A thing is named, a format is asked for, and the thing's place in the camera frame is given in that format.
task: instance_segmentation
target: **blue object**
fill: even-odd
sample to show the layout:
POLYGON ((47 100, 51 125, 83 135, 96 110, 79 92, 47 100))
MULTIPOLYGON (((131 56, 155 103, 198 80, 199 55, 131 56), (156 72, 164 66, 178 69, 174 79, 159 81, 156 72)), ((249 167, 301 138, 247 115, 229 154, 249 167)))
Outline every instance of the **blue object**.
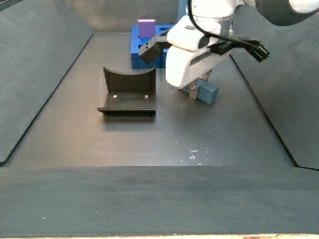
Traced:
MULTIPOLYGON (((196 84, 199 85, 198 99, 208 105, 212 105, 216 101, 216 95, 219 90, 218 85, 215 85, 214 83, 208 83, 200 78, 198 79, 196 84)), ((190 93, 190 86, 186 86, 182 90, 190 93)))
MULTIPOLYGON (((164 31, 172 28, 172 24, 156 25, 156 35, 160 35, 164 31)), ((150 41, 150 37, 139 38, 139 26, 132 26, 132 35, 131 35, 131 62, 134 69, 144 69, 144 68, 164 68, 166 67, 166 55, 167 49, 163 51, 160 57, 151 63, 146 63, 139 56, 140 46, 150 41)))
POLYGON ((187 0, 179 0, 179 20, 186 15, 187 0))

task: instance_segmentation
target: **purple object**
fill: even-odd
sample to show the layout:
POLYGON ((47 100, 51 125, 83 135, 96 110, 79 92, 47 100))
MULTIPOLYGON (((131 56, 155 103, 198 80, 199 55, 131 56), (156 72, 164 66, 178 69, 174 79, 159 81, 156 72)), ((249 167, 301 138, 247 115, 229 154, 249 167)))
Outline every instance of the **purple object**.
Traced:
POLYGON ((151 38, 155 36, 156 21, 154 19, 139 20, 139 38, 151 38))

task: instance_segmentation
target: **metal floor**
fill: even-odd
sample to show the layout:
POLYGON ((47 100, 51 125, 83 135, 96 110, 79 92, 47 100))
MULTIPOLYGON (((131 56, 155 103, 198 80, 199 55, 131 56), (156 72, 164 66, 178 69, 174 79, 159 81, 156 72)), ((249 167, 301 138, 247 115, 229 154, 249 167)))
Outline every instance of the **metal floor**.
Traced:
POLYGON ((131 73, 130 61, 130 34, 92 36, 6 167, 293 166, 233 60, 211 74, 214 105, 191 100, 158 69, 158 115, 106 118, 103 67, 131 73))
POLYGON ((318 172, 293 167, 234 62, 215 105, 162 69, 158 115, 110 119, 103 66, 131 72, 128 52, 130 34, 94 35, 34 121, 2 168, 2 236, 318 233, 318 172))

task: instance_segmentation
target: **black holder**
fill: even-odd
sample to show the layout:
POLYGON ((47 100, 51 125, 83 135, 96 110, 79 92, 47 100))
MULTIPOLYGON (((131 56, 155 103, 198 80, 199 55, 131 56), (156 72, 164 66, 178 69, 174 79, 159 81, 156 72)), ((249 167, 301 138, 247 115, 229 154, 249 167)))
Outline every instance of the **black holder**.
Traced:
POLYGON ((156 68, 142 74, 120 74, 106 67, 107 96, 104 107, 98 110, 112 113, 156 113, 156 68))

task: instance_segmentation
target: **black cable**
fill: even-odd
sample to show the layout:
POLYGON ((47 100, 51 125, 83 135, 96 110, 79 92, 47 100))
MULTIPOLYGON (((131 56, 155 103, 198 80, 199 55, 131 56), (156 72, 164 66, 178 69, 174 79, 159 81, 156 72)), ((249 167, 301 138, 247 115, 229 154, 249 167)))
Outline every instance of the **black cable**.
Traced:
POLYGON ((259 47, 257 47, 255 45, 253 45, 251 43, 246 42, 246 41, 241 41, 241 40, 237 40, 237 39, 233 39, 230 37, 226 37, 226 36, 222 36, 222 35, 216 35, 216 34, 212 34, 207 31, 204 31, 196 24, 196 21, 195 21, 195 16, 194 16, 194 10, 192 10, 192 0, 188 0, 188 4, 187 4, 187 7, 188 7, 188 16, 190 16, 190 20, 192 22, 192 24, 195 25, 195 27, 198 28, 198 30, 206 34, 207 36, 211 36, 211 37, 215 37, 220 40, 225 40, 225 41, 230 41, 230 42, 235 42, 238 44, 242 44, 242 45, 246 45, 249 46, 250 48, 254 48, 255 50, 259 50, 259 47))

